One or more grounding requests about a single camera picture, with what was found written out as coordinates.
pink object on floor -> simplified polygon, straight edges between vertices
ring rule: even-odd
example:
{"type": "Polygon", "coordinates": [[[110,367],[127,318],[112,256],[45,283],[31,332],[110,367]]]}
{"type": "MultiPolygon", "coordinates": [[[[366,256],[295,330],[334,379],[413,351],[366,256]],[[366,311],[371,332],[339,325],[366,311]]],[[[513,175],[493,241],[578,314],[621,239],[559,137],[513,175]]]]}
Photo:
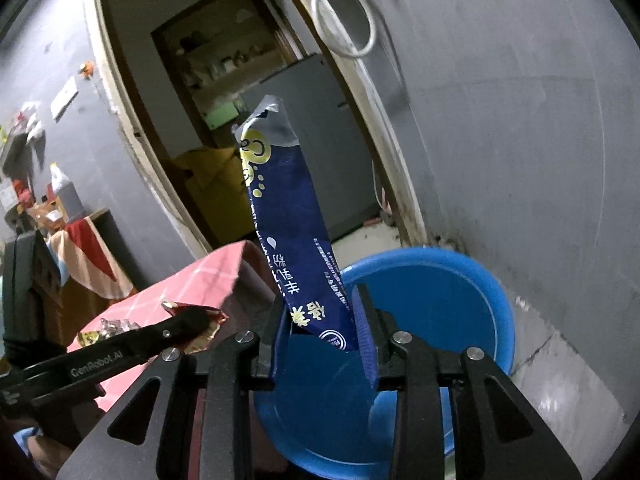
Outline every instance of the pink object on floor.
{"type": "MultiPolygon", "coordinates": [[[[237,315],[242,310],[238,308],[238,298],[234,297],[239,285],[244,286],[244,294],[258,298],[257,303],[270,303],[277,292],[262,250],[251,242],[236,242],[219,248],[162,282],[110,306],[82,332],[100,330],[101,318],[129,319],[140,326],[158,323],[170,316],[160,305],[162,300],[210,306],[227,315],[237,315]]],[[[235,326],[236,322],[231,319],[223,326],[230,321],[230,325],[235,326]]],[[[75,340],[68,350],[79,348],[75,340]]],[[[143,369],[143,365],[137,366],[104,381],[102,387],[107,394],[96,399],[100,408],[106,411],[113,406],[143,369]]]]}

white cable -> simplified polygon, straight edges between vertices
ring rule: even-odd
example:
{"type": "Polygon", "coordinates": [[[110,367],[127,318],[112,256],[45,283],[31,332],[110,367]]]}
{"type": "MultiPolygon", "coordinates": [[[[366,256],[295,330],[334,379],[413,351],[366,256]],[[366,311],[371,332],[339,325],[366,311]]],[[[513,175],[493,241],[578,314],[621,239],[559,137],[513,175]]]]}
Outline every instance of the white cable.
{"type": "MultiPolygon", "coordinates": [[[[328,0],[322,0],[322,2],[323,2],[323,5],[331,9],[333,13],[336,14],[333,7],[329,4],[328,0]]],[[[331,50],[338,56],[347,57],[349,59],[357,59],[359,57],[366,56],[369,52],[371,52],[378,38],[378,31],[376,28],[376,22],[373,15],[373,11],[371,10],[371,6],[367,2],[367,0],[358,0],[358,3],[362,7],[362,10],[364,10],[364,13],[367,17],[367,21],[369,22],[369,31],[370,31],[369,41],[367,41],[367,44],[360,50],[356,50],[355,47],[352,49],[346,50],[340,44],[338,44],[337,41],[335,41],[335,38],[330,38],[329,35],[326,33],[325,28],[322,26],[322,23],[320,20],[318,0],[311,0],[311,19],[314,22],[314,26],[316,28],[316,31],[318,32],[318,36],[320,36],[320,39],[324,41],[324,43],[329,48],[329,50],[331,50]]]]}

blue trash bin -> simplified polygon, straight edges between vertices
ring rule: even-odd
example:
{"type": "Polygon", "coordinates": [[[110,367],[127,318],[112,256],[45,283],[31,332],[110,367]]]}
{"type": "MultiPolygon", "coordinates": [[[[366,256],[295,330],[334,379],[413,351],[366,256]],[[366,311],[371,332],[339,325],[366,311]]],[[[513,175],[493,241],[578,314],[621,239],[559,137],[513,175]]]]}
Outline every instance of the blue trash bin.
{"type": "MultiPolygon", "coordinates": [[[[475,261],[432,248],[387,251],[342,271],[349,297],[364,282],[377,308],[435,348],[478,346],[506,373],[513,317],[495,278],[475,261]]],[[[383,480],[391,460],[396,394],[372,391],[358,352],[292,335],[273,392],[254,403],[266,433],[291,462],[323,478],[383,480]]],[[[453,450],[448,391],[441,389],[445,452],[453,450]]]]}

white bottle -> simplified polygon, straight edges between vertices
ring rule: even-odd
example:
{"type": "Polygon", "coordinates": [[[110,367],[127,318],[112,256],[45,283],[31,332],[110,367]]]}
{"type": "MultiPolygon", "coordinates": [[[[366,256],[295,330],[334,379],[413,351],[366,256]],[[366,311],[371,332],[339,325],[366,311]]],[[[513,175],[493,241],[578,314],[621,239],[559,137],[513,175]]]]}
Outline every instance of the white bottle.
{"type": "Polygon", "coordinates": [[[51,187],[53,194],[62,202],[62,206],[66,211],[68,217],[65,218],[66,223],[71,224],[86,216],[74,183],[62,173],[62,170],[55,162],[51,165],[51,187]]]}

pink tablecloth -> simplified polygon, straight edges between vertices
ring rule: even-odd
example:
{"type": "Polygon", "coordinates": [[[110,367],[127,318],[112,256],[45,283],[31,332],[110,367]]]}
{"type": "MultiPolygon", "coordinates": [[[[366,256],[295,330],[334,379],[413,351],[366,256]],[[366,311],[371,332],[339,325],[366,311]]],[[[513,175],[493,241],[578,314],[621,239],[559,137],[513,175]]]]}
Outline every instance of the pink tablecloth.
{"type": "MultiPolygon", "coordinates": [[[[216,339],[247,328],[252,315],[273,302],[277,291],[262,251],[251,242],[224,246],[203,259],[185,267],[171,277],[156,283],[135,296],[110,306],[84,329],[99,330],[100,319],[129,319],[140,326],[157,323],[169,317],[160,305],[162,300],[199,304],[219,308],[229,316],[216,339]]],[[[79,348],[74,341],[69,351],[79,348]]],[[[107,392],[97,399],[108,410],[142,373],[138,366],[102,383],[107,392]]]]}

